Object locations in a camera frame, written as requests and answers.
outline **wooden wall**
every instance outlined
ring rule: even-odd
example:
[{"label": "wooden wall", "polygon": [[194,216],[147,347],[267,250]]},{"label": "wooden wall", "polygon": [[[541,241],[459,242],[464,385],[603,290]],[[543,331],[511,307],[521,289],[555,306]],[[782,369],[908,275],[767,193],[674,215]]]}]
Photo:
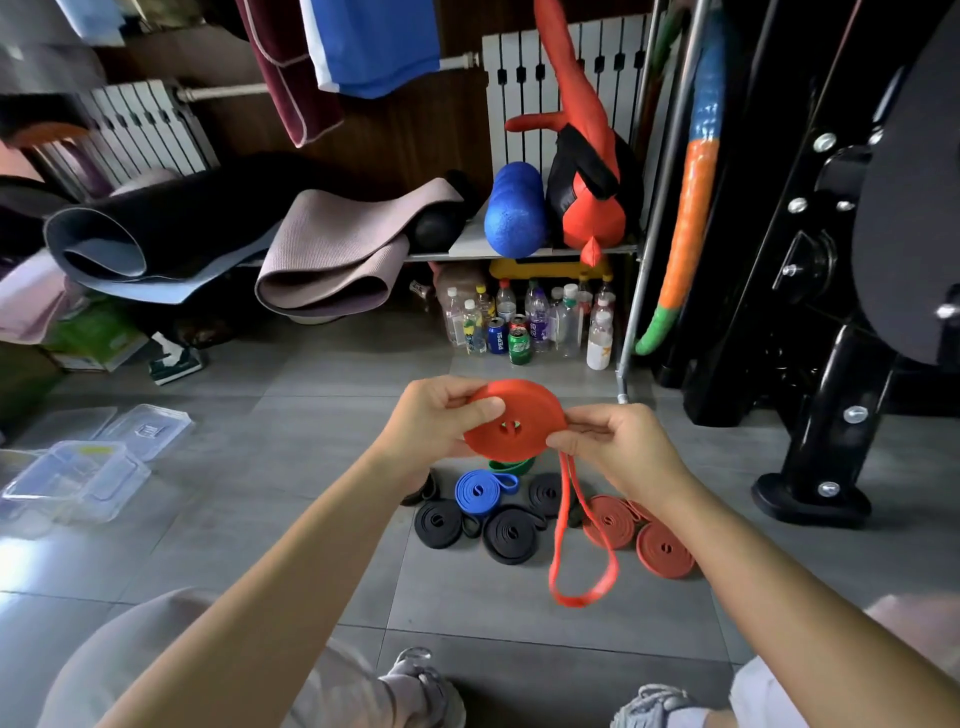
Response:
[{"label": "wooden wall", "polygon": [[[435,0],[444,57],[480,51],[481,37],[531,29],[532,0]],[[649,12],[650,0],[564,0],[570,22]],[[214,86],[262,81],[250,45],[205,26],[133,39],[102,54],[113,83],[161,78]],[[482,194],[492,185],[487,73],[445,71],[415,79],[380,99],[341,97],[345,122],[300,152],[327,165],[330,191],[356,199],[396,197],[461,169]],[[266,94],[198,102],[221,160],[260,151],[293,151]]]}]

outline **rolled yoga mat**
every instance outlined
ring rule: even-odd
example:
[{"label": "rolled yoga mat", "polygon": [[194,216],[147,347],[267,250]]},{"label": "rolled yoga mat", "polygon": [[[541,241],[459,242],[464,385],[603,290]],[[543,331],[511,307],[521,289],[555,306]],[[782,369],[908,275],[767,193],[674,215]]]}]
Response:
[{"label": "rolled yoga mat", "polygon": [[218,169],[65,207],[44,227],[72,280],[120,298],[182,303],[204,283],[265,251],[317,167],[261,154]]},{"label": "rolled yoga mat", "polygon": [[410,249],[402,234],[407,223],[428,205],[461,199],[441,178],[382,203],[305,190],[267,252],[257,298],[276,313],[300,319],[377,308],[390,296]]}]

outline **green box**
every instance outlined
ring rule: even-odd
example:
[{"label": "green box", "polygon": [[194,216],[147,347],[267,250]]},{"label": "green box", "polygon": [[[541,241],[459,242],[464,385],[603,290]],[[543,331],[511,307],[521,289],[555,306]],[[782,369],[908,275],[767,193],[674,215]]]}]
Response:
[{"label": "green box", "polygon": [[147,337],[110,301],[94,301],[57,321],[40,345],[63,369],[112,372],[146,344]]}]

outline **orange and blue pole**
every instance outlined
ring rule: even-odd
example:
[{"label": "orange and blue pole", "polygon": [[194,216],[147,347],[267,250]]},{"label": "orange and blue pole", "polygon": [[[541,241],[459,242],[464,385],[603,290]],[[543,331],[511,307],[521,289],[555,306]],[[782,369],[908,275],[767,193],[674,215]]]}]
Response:
[{"label": "orange and blue pole", "polygon": [[723,15],[711,11],[704,29],[704,48],[693,79],[693,113],[686,145],[684,184],[673,231],[660,299],[650,326],[636,342],[640,355],[654,352],[663,343],[686,301],[704,247],[704,232],[713,178],[720,150],[726,90],[726,59]]}]

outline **blue can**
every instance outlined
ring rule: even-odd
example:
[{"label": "blue can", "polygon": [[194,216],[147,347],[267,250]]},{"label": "blue can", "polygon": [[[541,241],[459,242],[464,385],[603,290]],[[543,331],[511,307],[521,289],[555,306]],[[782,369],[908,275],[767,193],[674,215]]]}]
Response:
[{"label": "blue can", "polygon": [[507,322],[494,316],[487,324],[487,350],[490,353],[507,353]]}]

